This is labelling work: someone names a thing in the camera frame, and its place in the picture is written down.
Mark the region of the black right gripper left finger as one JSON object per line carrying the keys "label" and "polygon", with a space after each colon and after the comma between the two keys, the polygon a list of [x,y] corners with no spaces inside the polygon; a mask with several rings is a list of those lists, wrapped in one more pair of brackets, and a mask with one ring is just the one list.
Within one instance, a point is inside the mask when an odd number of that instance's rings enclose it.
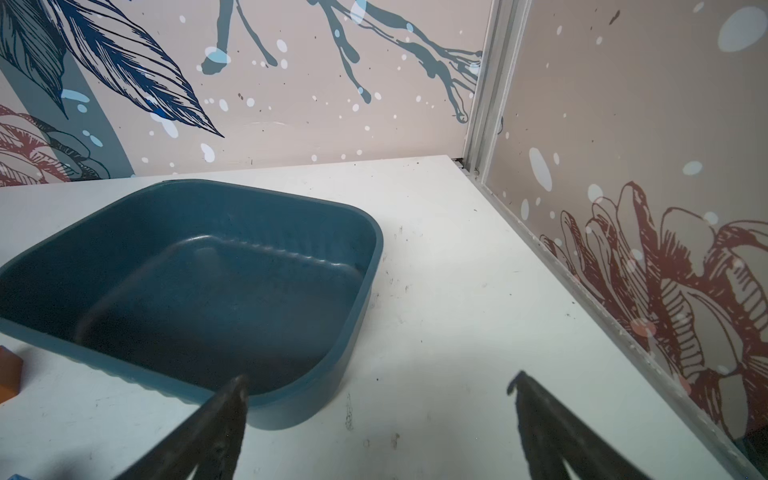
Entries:
{"label": "black right gripper left finger", "polygon": [[248,410],[248,377],[230,380],[121,479],[231,479]]}

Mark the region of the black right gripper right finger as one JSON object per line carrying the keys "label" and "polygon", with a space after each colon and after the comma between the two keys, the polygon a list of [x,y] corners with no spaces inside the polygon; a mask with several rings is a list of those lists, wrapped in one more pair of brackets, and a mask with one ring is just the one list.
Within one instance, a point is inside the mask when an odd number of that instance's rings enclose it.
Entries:
{"label": "black right gripper right finger", "polygon": [[519,372],[507,387],[514,394],[518,432],[532,479],[644,479],[629,462],[536,379]]}

